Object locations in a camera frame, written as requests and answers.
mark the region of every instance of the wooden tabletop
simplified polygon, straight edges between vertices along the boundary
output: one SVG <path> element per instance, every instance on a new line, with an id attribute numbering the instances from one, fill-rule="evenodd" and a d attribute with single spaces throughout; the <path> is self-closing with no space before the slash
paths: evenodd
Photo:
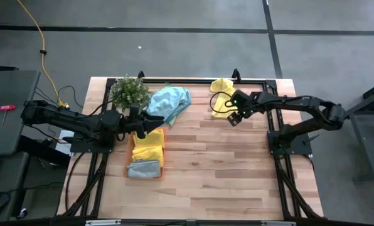
<path id="1" fill-rule="evenodd" d="M 102 103 L 106 77 L 92 77 L 83 114 Z M 282 209 L 275 164 L 265 133 L 267 118 L 260 113 L 232 127 L 226 119 L 211 117 L 210 84 L 172 84 L 191 92 L 191 105 L 168 129 L 164 176 L 161 180 L 123 178 L 127 139 L 109 155 L 99 218 L 154 218 L 205 220 L 281 220 Z M 163 84 L 148 84 L 151 91 Z M 259 85 L 234 85 L 245 93 L 262 91 Z M 277 80 L 279 95 L 296 96 L 293 81 Z M 285 123 L 301 121 L 300 113 L 283 110 Z M 74 156 L 68 171 L 77 157 Z M 91 154 L 84 154 L 70 180 L 69 203 L 83 190 Z M 292 156 L 297 189 L 313 210 L 322 215 L 312 166 Z M 293 213 L 287 189 L 289 210 Z M 90 213 L 95 190 L 90 198 Z M 64 192 L 58 213 L 63 213 Z"/>

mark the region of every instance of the towel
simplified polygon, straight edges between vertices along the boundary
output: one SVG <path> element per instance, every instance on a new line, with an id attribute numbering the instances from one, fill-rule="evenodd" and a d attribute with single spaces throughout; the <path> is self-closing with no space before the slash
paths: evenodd
<path id="1" fill-rule="evenodd" d="M 134 150 L 132 150 L 132 161 L 136 162 L 138 159 L 158 160 L 161 167 L 163 167 L 164 159 L 162 146 L 134 148 Z"/>
<path id="2" fill-rule="evenodd" d="M 173 125 L 175 117 L 191 104 L 190 92 L 182 87 L 170 85 L 158 90 L 149 100 L 147 113 L 163 116 L 164 121 Z"/>
<path id="3" fill-rule="evenodd" d="M 161 176 L 161 166 L 158 160 L 141 160 L 127 166 L 127 176 L 130 178 L 155 178 Z"/>
<path id="4" fill-rule="evenodd" d="M 225 92 L 229 94 L 230 96 L 233 95 L 233 93 L 236 91 L 233 88 L 233 81 L 225 78 L 219 78 L 216 81 L 213 81 L 211 83 L 210 87 L 211 92 Z M 236 109 L 236 107 L 231 108 L 231 107 L 226 107 L 225 102 L 230 100 L 230 97 L 226 94 L 219 94 L 215 106 L 213 107 L 214 110 L 217 110 L 219 112 L 226 112 L 231 109 Z M 212 111 L 212 116 L 213 117 L 219 117 L 219 118 L 227 118 L 232 112 L 227 112 L 227 113 L 217 113 Z"/>
<path id="5" fill-rule="evenodd" d="M 163 128 L 156 128 L 145 136 L 144 139 L 139 139 L 137 135 L 133 135 L 134 145 L 136 148 L 162 146 L 164 148 L 164 132 Z"/>

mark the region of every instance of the yellow towel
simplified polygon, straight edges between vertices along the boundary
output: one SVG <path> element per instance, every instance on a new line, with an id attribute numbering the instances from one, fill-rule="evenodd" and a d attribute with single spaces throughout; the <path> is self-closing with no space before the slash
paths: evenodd
<path id="1" fill-rule="evenodd" d="M 233 81 L 231 81 L 229 79 L 225 79 L 225 78 L 219 78 L 218 80 L 213 81 L 211 83 L 210 90 L 211 90 L 211 92 L 222 91 L 222 92 L 225 92 L 225 93 L 229 94 L 230 96 L 232 96 L 233 93 L 236 91 L 233 88 Z M 237 109 L 236 107 L 234 107 L 234 108 L 226 107 L 225 102 L 228 101 L 228 100 L 230 100 L 230 97 L 228 95 L 219 94 L 213 109 L 217 110 L 217 111 L 220 111 L 220 112 L 225 112 L 225 111 L 228 111 L 228 110 L 231 110 L 231 109 Z M 227 118 L 231 113 L 232 113 L 232 111 L 227 112 L 227 113 L 217 113 L 217 112 L 212 111 L 212 116 L 213 117 L 220 117 L 220 118 Z"/>
<path id="2" fill-rule="evenodd" d="M 137 159 L 143 160 L 159 160 L 161 167 L 163 167 L 163 151 L 162 146 L 134 148 L 132 150 L 132 161 L 135 162 Z"/>
<path id="3" fill-rule="evenodd" d="M 151 147 L 161 145 L 164 148 L 164 133 L 163 128 L 157 128 L 146 135 L 144 139 L 139 139 L 137 135 L 133 135 L 134 144 L 136 148 Z"/>

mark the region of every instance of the potted plant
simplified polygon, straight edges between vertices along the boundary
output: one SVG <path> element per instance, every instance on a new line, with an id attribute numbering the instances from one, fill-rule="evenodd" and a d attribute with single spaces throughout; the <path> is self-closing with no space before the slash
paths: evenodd
<path id="1" fill-rule="evenodd" d="M 139 104 L 142 109 L 149 102 L 149 88 L 139 78 L 124 77 L 113 84 L 110 96 L 116 107 L 122 112 L 129 108 L 130 104 Z"/>

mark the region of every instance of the gray floor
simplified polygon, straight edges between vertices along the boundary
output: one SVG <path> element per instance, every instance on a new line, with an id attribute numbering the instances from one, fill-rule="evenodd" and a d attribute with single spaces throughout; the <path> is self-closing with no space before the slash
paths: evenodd
<path id="1" fill-rule="evenodd" d="M 23 2 L 44 25 L 266 28 L 261 0 Z M 275 29 L 374 30 L 374 0 L 268 2 Z M 32 25 L 15 0 L 0 1 L 0 23 Z M 84 101 L 91 76 L 137 75 L 144 70 L 147 76 L 229 77 L 238 68 L 246 78 L 275 78 L 267 35 L 50 31 L 45 36 L 48 71 L 58 87 L 73 85 L 79 102 Z M 374 36 L 276 35 L 275 39 L 283 77 L 294 80 L 298 95 L 333 100 L 348 109 L 374 85 Z M 40 46 L 37 32 L 0 31 L 0 65 L 41 70 Z M 45 77 L 39 87 L 54 97 Z M 73 110 L 81 110 L 71 90 L 64 91 L 62 99 Z M 43 137 L 30 129 L 25 133 Z M 318 133 L 312 147 L 325 216 L 374 223 L 374 183 L 351 182 L 367 167 L 350 122 L 340 131 Z M 46 174 L 63 177 L 57 171 Z M 46 207 L 47 201 L 36 202 L 37 196 L 30 196 L 27 205 L 34 211 L 29 217 L 54 214 L 56 200 Z"/>

